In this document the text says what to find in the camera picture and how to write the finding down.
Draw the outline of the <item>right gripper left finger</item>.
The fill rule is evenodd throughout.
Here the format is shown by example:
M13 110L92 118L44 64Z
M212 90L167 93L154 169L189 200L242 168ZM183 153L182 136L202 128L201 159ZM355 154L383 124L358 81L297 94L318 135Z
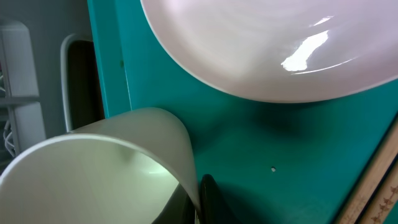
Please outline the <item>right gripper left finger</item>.
M194 224L195 207L184 188L178 184L160 215L152 224Z

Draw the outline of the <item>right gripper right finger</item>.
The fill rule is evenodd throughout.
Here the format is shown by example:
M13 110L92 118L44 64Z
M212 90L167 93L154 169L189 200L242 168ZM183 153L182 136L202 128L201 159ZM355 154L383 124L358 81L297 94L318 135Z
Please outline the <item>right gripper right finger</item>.
M242 224L226 203L218 184L210 174L202 177L200 202L204 224Z

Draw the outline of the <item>wooden chopstick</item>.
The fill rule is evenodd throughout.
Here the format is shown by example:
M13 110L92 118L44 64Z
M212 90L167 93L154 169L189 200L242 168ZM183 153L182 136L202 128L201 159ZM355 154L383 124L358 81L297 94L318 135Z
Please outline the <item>wooden chopstick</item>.
M397 166L388 174L359 224L383 224L397 202Z
M397 120L389 128L334 222L359 223L376 192L395 166L397 166Z

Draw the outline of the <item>large white plate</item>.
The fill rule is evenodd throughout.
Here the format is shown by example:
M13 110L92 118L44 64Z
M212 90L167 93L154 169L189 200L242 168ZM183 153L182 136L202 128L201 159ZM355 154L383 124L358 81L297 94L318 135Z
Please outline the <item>large white plate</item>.
M396 0L143 0L163 49L230 95L330 100L397 79Z

